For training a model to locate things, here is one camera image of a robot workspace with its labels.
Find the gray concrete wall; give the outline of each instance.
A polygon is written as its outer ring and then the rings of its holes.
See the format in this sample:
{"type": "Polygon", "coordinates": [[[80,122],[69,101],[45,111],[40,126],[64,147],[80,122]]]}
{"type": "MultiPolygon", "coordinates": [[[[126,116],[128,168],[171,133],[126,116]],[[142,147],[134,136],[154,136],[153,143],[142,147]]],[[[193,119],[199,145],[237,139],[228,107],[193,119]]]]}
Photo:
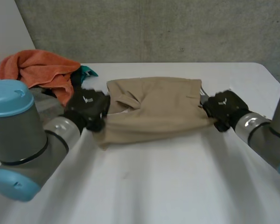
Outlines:
{"type": "Polygon", "coordinates": [[[280,0],[16,4],[36,48],[82,63],[257,62],[280,81],[280,0]]]}

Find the table surface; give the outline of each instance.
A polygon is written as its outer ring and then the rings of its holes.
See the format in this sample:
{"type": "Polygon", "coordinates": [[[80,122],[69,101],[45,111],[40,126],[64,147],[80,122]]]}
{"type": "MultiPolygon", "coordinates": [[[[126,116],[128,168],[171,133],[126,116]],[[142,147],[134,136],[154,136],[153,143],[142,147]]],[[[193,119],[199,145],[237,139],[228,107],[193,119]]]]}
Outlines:
{"type": "MultiPolygon", "coordinates": [[[[272,118],[280,84],[256,63],[85,64],[84,88],[132,77],[199,78],[213,95],[232,89],[272,118]]],[[[280,175],[232,130],[97,148],[80,141],[28,203],[0,195],[0,224],[280,224],[280,175]]]]}

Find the white wall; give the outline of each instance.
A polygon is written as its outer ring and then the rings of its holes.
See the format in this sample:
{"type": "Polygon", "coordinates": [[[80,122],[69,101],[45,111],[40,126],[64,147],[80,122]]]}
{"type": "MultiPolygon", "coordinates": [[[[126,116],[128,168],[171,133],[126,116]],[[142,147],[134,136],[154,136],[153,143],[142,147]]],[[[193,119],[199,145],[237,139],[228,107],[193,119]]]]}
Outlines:
{"type": "Polygon", "coordinates": [[[14,0],[0,0],[0,62],[24,49],[35,49],[14,0]]]}

